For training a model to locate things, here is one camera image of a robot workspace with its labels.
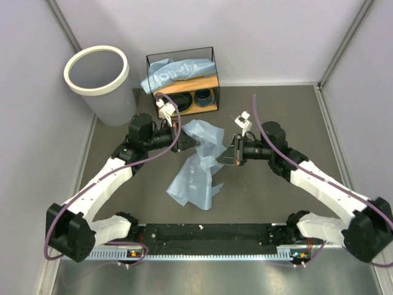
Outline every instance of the gray wall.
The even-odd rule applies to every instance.
[[[375,1],[325,88],[356,189],[391,204],[392,11],[392,1]]]
[[[0,293],[31,294],[45,211],[77,182],[93,114],[62,70],[73,55],[43,0],[0,0]]]
[[[214,46],[222,85],[317,82],[364,0],[56,0],[83,48],[109,44],[146,76],[150,53]]]

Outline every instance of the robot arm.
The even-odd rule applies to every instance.
[[[291,236],[292,240],[299,240],[301,237],[327,240],[346,247],[352,255],[364,262],[370,262],[390,244],[393,240],[393,233],[385,220],[365,204],[335,189],[327,182],[311,177],[278,156],[262,136],[260,140],[245,136],[244,128],[251,124],[247,121],[248,116],[244,116],[244,112],[236,118],[235,122],[242,128],[242,134],[233,135],[231,146],[217,161],[238,167],[244,165],[249,159],[267,160],[269,167],[275,174],[309,192],[339,217],[339,219],[326,218],[308,211],[292,214],[287,220],[286,233]],[[274,145],[288,158],[324,179],[344,187],[318,169],[307,156],[289,147],[286,133],[277,122],[266,122],[262,124],[262,127]],[[389,203],[381,197],[370,200],[363,195],[355,194],[372,203],[390,219],[393,219]]]
[[[124,142],[115,149],[101,171],[83,189],[92,184],[94,186],[72,203],[57,222],[50,236],[49,246],[80,262],[95,246],[118,238],[134,238],[133,229],[138,228],[138,220],[126,213],[117,213],[108,219],[94,222],[93,218],[112,194],[135,175],[143,164],[119,168],[148,158],[149,151],[168,147],[177,132],[181,134],[172,148],[173,152],[180,152],[198,144],[182,130],[178,130],[177,122],[172,122],[170,117],[166,119],[166,125],[157,129],[150,115],[135,115],[128,126]],[[103,178],[114,170],[114,173]],[[71,200],[72,198],[62,205],[54,203],[49,207],[46,232],[62,207]]]

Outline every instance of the wooden shelf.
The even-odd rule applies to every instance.
[[[162,92],[165,94],[179,93],[179,92],[191,92],[198,89],[211,89],[219,86],[219,79],[217,75],[210,77],[198,77],[184,81],[177,81],[165,88],[162,88],[157,92]]]
[[[188,110],[186,110],[186,111],[184,111],[184,112],[182,112],[181,114],[182,115],[190,115],[190,114],[197,114],[197,113],[199,113],[199,112],[211,112],[211,111],[216,111],[216,110],[218,110],[219,108],[217,107],[217,105],[216,104],[210,104],[210,105],[208,105],[208,106],[198,106],[196,103],[192,103],[192,105],[191,105],[191,107],[188,109]]]

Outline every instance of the white bucket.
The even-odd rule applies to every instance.
[[[64,79],[107,125],[131,120],[136,103],[125,54],[113,46],[99,45],[75,54],[64,68]]]

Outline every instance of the blue plastic bag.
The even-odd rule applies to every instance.
[[[215,73],[216,64],[207,58],[181,61],[167,58],[150,65],[147,78],[141,82],[141,86],[147,94],[150,94],[178,80],[206,77]]]
[[[222,145],[225,130],[202,120],[192,120],[183,126],[183,130],[198,140],[200,145],[196,148],[196,154],[185,161],[166,192],[182,206],[190,202],[208,210],[212,197],[222,187],[222,184],[212,187],[212,176],[222,167],[216,158],[225,151]]]

